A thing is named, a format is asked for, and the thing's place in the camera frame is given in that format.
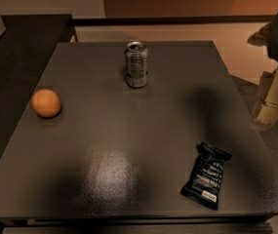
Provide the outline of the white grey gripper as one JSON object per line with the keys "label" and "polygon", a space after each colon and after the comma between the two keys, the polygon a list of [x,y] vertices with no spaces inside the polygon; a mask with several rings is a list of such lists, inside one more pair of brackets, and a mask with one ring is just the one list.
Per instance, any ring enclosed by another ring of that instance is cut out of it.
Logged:
{"label": "white grey gripper", "polygon": [[[272,21],[252,34],[248,44],[265,46],[271,59],[278,62],[278,14]],[[278,67],[273,72],[263,71],[259,79],[257,100],[253,107],[253,123],[275,125],[278,121]]]}

